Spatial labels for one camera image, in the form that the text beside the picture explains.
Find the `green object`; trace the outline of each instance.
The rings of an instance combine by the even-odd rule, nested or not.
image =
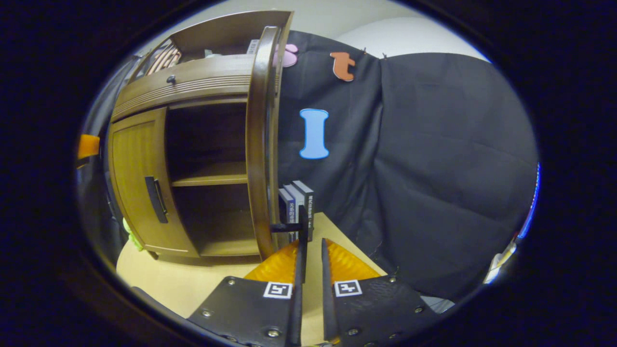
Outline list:
[[[128,226],[128,223],[126,222],[126,219],[124,217],[122,217],[122,225],[124,225],[124,230],[126,230],[126,232],[128,233],[128,239],[133,242],[135,247],[137,247],[138,251],[143,251],[144,247],[139,243],[135,235],[133,235],[133,231]]]

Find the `orange object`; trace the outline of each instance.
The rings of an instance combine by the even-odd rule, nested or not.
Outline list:
[[[82,134],[79,140],[77,160],[99,154],[101,139],[98,136]]]
[[[366,280],[381,275],[350,251],[326,239],[330,259],[330,284],[336,281]]]
[[[299,244],[300,240],[296,240],[279,249],[244,278],[261,282],[294,283]]]
[[[334,75],[344,80],[345,82],[351,82],[354,80],[354,75],[349,73],[349,66],[355,66],[355,60],[349,58],[347,52],[332,52],[330,56],[334,58],[334,66],[332,71]]]

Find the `black metal plate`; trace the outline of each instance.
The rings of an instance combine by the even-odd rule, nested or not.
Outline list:
[[[298,252],[296,255],[296,271],[295,271],[295,286],[294,294],[291,297],[292,311],[289,319],[289,334],[287,336],[290,346],[302,346],[301,333],[302,333],[302,282],[304,281],[305,269],[306,269],[306,253],[307,244],[306,241],[302,241],[298,244]]]
[[[334,315],[334,294],[330,285],[330,258],[326,239],[321,239],[321,263],[323,264],[323,339],[331,341],[338,334],[336,316]]]
[[[360,295],[333,294],[343,347],[397,343],[419,333],[439,317],[416,291],[400,280],[390,282],[390,276],[383,276],[358,282]]]
[[[267,285],[268,282],[225,277],[188,320],[243,345],[284,347],[293,301],[264,298]],[[204,310],[210,313],[209,317],[202,314]],[[270,330],[278,331],[278,337],[269,337]]]
[[[306,247],[309,242],[309,215],[307,214],[307,210],[304,206],[300,205],[298,208],[298,212],[300,212],[300,223],[302,224],[302,230],[298,234],[298,239],[300,239],[300,245],[303,245],[304,252],[298,252],[297,260],[302,264],[301,276],[302,283],[306,281],[307,278],[307,252]]]

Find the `white wall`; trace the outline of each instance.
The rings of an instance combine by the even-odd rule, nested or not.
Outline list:
[[[372,56],[382,58],[401,54],[438,52],[457,53],[488,61],[478,50],[439,23],[419,17],[384,19],[348,31],[334,40],[366,48]]]
[[[455,33],[423,14],[388,0],[227,0],[165,30],[139,51],[154,48],[172,33],[223,15],[251,10],[293,10],[291,29],[312,33],[372,56],[419,52],[458,53],[488,61]]]
[[[172,33],[223,15],[252,10],[293,10],[291,29],[334,39],[362,25],[396,17],[422,17],[419,12],[388,0],[227,0],[165,30],[139,49],[152,49]]]

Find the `wooden cabinet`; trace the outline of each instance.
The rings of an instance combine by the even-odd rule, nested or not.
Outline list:
[[[283,56],[275,48],[286,43],[291,15],[245,12],[179,31],[120,92],[110,174],[146,250],[265,259],[282,246],[270,233]],[[254,54],[239,54],[256,38]],[[204,58],[205,49],[224,55]]]

